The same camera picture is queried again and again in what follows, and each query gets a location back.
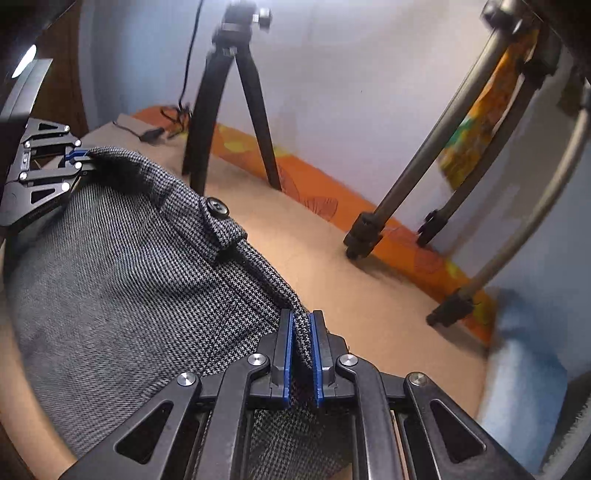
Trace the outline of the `grey checked shorts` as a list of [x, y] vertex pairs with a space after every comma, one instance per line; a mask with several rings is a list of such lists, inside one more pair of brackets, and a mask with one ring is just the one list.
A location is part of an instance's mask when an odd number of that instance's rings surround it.
[[351, 463], [342, 414], [311, 399], [308, 312], [242, 226], [148, 158], [90, 151], [92, 177], [7, 242], [24, 369], [53, 427], [86, 454], [175, 375], [222, 372], [294, 314], [290, 408], [254, 417], [249, 478], [328, 479]]

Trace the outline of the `white clip desk lamp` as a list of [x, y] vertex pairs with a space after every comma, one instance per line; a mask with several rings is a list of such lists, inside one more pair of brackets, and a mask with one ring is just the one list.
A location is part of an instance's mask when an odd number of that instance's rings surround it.
[[25, 68], [35, 59], [37, 54], [37, 46], [35, 44], [31, 45], [23, 57], [20, 59], [18, 65], [16, 66], [15, 70], [12, 73], [11, 78], [16, 79], [18, 78], [25, 70]]

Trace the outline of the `folded light blue jeans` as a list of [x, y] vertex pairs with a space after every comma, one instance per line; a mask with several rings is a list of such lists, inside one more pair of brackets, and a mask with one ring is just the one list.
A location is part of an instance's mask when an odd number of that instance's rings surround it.
[[502, 290], [497, 307], [478, 421], [536, 475], [560, 416], [567, 372], [529, 302], [513, 290]]

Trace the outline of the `orange floral bed sheet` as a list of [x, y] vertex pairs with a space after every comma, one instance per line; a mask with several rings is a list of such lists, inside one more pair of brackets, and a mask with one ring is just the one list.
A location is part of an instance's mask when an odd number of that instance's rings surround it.
[[[221, 123], [215, 125], [211, 153], [250, 174], [264, 178], [256, 138]], [[342, 231], [373, 204], [322, 170], [280, 146], [274, 147], [283, 193]], [[440, 302], [468, 283], [465, 273], [450, 259], [416, 244], [417, 234], [396, 219], [387, 222], [383, 239], [373, 254]], [[485, 346], [491, 345], [496, 318], [495, 301], [480, 290], [474, 311], [461, 323]]]

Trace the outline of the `colourful hanging fabric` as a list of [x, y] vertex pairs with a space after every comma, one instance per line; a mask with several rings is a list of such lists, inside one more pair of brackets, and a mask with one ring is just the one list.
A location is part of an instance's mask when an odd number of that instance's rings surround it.
[[438, 166], [453, 191], [459, 189], [482, 160], [538, 36], [539, 29], [534, 28], [507, 48], [491, 79], [438, 156]]

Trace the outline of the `tall grey tripod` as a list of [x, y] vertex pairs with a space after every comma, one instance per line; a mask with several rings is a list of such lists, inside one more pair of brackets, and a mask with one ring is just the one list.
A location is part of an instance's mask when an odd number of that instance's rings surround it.
[[540, 199], [518, 231], [470, 280], [427, 318], [449, 327], [470, 315], [475, 296], [515, 257], [564, 191], [590, 135], [590, 4], [587, 1], [489, 1], [482, 11], [491, 35], [456, 94], [409, 165], [378, 207], [353, 222], [344, 243], [349, 259], [366, 258], [398, 210], [433, 164], [454, 193], [427, 215], [417, 244], [427, 246], [447, 225], [510, 140], [534, 94], [568, 49], [580, 85], [576, 124]]

